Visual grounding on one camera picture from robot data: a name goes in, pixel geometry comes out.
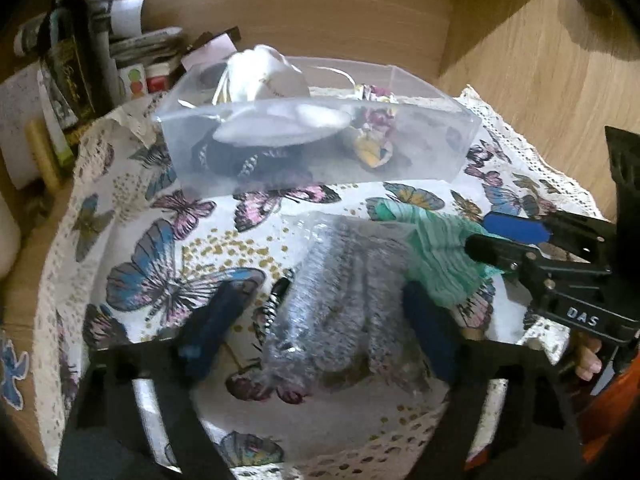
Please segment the person's hand on gripper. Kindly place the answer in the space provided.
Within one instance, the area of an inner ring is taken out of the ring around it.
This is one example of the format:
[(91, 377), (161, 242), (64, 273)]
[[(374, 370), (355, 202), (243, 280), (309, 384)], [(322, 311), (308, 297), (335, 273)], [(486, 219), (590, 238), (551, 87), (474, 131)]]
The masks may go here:
[(585, 382), (590, 382), (602, 370), (602, 362), (598, 357), (601, 347), (600, 339), (584, 333), (578, 334), (575, 373)]

